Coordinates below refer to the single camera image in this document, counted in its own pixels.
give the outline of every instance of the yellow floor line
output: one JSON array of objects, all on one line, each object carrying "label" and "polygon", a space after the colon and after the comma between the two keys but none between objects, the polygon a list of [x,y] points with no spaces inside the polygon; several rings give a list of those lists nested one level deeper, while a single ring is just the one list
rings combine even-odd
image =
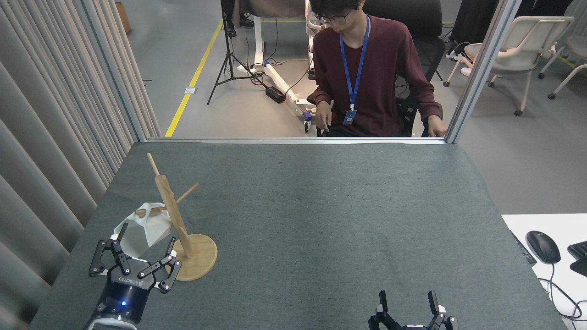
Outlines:
[{"label": "yellow floor line", "polygon": [[[216,27],[216,31],[214,31],[214,35],[212,36],[212,39],[210,39],[210,43],[208,44],[208,48],[206,48],[206,51],[204,52],[204,56],[202,56],[202,60],[200,61],[200,65],[198,65],[198,69],[195,71],[194,76],[191,78],[190,85],[188,87],[194,87],[195,83],[198,81],[198,78],[200,77],[200,73],[202,72],[202,69],[204,68],[204,64],[206,64],[206,61],[208,60],[208,56],[210,55],[210,51],[212,50],[212,46],[214,45],[214,42],[216,41],[216,38],[218,37],[218,34],[220,33],[221,28],[222,28],[222,20],[220,20],[220,23],[218,23],[218,27]],[[175,130],[176,130],[177,124],[180,121],[181,115],[183,114],[183,110],[185,109],[185,106],[187,105],[187,102],[189,101],[190,96],[191,96],[191,94],[184,94],[184,97],[181,100],[180,106],[177,108],[176,115],[173,117],[173,120],[171,121],[171,124],[169,125],[169,128],[167,129],[167,133],[165,133],[165,137],[173,136],[173,132],[175,132]]]},{"label": "yellow floor line", "polygon": [[[558,58],[562,59],[563,62],[565,62],[566,64],[568,64],[570,67],[573,68],[573,70],[575,70],[577,68],[576,65],[574,65],[571,61],[565,59],[564,57],[562,57],[561,55],[558,56]],[[587,73],[583,72],[583,70],[580,70],[578,72],[579,74],[581,74],[582,76],[587,77]]]}]

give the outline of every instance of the black office chair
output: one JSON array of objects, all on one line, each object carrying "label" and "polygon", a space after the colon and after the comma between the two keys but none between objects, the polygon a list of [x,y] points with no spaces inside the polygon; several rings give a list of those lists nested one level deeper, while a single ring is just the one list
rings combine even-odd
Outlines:
[{"label": "black office chair", "polygon": [[[368,15],[394,19],[404,23],[420,57],[420,64],[426,80],[431,81],[440,60],[444,56],[444,42],[438,36],[442,34],[442,12],[440,0],[368,0],[363,11]],[[396,77],[396,104],[397,111],[404,123],[404,135],[411,136],[418,104],[412,95],[405,95],[406,82]],[[315,104],[313,94],[308,96],[308,102]],[[428,123],[424,121],[422,137],[427,137]]]}]

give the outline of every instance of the tripod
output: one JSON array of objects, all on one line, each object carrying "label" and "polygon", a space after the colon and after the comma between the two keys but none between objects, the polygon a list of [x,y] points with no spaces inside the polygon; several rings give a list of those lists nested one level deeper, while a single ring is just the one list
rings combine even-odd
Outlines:
[{"label": "tripod", "polygon": [[[232,80],[250,79],[251,78],[251,77],[235,77],[233,67],[232,67],[232,60],[237,61],[243,68],[245,68],[245,70],[247,70],[247,73],[249,75],[251,75],[251,76],[253,75],[251,73],[251,71],[249,70],[249,67],[247,65],[243,64],[239,59],[237,59],[236,56],[234,56],[234,54],[230,50],[230,45],[228,44],[228,29],[226,26],[227,19],[229,19],[228,16],[223,13],[222,14],[222,24],[224,25],[224,39],[226,41],[226,56],[224,58],[224,63],[222,63],[222,67],[220,67],[220,72],[218,73],[218,77],[216,78],[216,82],[214,83],[214,87],[212,88],[212,93],[210,93],[210,97],[208,98],[208,103],[206,103],[206,105],[210,105],[210,100],[212,99],[212,95],[214,94],[214,91],[216,90],[216,86],[220,86],[221,84],[227,83]],[[222,72],[225,71],[227,68],[230,71],[230,78],[219,82],[220,76],[222,75]]]}]

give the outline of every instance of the man's left hand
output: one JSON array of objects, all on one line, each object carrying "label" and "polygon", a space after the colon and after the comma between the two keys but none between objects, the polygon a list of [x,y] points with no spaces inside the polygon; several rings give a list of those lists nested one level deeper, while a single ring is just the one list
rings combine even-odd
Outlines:
[{"label": "man's left hand", "polygon": [[447,130],[448,127],[446,127],[440,117],[436,115],[428,117],[428,134],[430,137],[443,137]]}]

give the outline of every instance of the round wooden base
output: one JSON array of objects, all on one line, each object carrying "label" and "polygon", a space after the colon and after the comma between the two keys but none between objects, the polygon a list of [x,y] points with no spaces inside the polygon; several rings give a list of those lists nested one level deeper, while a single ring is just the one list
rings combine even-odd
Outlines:
[{"label": "round wooden base", "polygon": [[194,251],[193,258],[185,255],[179,240],[173,245],[177,252],[176,259],[181,261],[180,272],[177,275],[179,281],[193,281],[208,274],[218,257],[218,248],[212,238],[202,234],[191,234],[188,237]]}]

